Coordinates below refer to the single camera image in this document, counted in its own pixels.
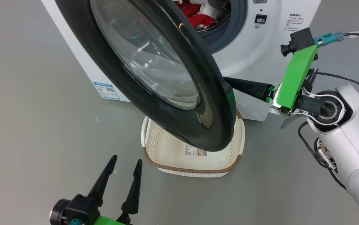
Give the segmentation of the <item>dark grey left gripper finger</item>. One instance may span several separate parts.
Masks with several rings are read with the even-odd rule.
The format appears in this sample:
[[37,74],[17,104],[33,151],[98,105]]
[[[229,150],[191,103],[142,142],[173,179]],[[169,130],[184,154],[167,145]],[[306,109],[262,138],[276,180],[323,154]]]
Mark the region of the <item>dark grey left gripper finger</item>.
[[115,164],[118,156],[113,155],[111,159],[108,161],[108,164],[105,166],[91,191],[88,194],[89,198],[94,198],[98,205],[103,204],[103,195],[105,192],[106,185],[108,183],[109,176],[113,173]]
[[141,189],[141,177],[142,177],[143,162],[139,159],[136,163],[136,167],[133,172],[133,182],[126,201],[122,204],[121,210],[123,214],[137,214],[139,210],[140,202],[140,189]]

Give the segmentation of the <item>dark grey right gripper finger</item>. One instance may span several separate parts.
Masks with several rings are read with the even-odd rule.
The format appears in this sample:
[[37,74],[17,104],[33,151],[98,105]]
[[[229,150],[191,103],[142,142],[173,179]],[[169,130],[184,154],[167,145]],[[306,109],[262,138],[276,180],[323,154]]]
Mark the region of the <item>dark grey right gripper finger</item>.
[[235,90],[264,102],[274,99],[275,87],[271,84],[224,77],[224,80]]

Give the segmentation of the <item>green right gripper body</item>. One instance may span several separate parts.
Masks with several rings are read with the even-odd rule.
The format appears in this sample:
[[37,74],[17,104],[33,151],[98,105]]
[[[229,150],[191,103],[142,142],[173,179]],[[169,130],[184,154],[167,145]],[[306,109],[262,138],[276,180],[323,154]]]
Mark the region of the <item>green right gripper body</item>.
[[268,86],[268,112],[289,118],[318,114],[318,100],[302,89],[313,61],[318,57],[316,45],[295,51],[278,86]]

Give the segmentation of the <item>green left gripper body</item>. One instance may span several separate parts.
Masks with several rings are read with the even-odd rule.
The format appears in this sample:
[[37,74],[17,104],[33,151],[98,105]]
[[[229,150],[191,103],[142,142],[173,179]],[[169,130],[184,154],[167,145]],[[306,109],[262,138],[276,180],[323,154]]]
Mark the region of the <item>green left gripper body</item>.
[[127,225],[128,224],[128,216],[121,215],[118,219],[111,219],[109,217],[100,216],[94,222],[94,225]]

